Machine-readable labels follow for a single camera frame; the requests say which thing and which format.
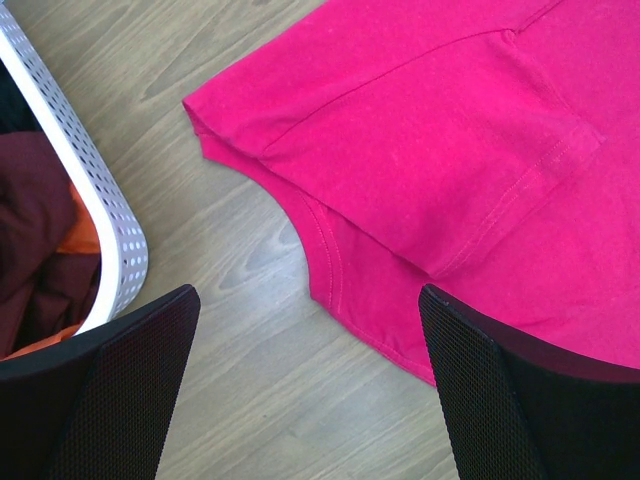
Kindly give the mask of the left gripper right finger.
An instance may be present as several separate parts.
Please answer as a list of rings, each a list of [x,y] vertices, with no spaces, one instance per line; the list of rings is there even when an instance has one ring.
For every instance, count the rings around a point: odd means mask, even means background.
[[[638,478],[638,370],[554,346],[431,284],[419,309],[460,478]]]

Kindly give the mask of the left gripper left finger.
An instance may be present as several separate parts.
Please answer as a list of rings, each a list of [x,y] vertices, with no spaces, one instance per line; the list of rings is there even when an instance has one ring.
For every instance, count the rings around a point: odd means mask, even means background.
[[[1,364],[4,479],[152,479],[200,313],[183,285]]]

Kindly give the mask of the pink t shirt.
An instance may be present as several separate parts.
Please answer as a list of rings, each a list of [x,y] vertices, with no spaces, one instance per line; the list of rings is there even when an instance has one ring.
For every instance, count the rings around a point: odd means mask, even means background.
[[[183,105],[284,209],[312,298],[412,375],[426,284],[638,366],[637,2],[329,1]]]

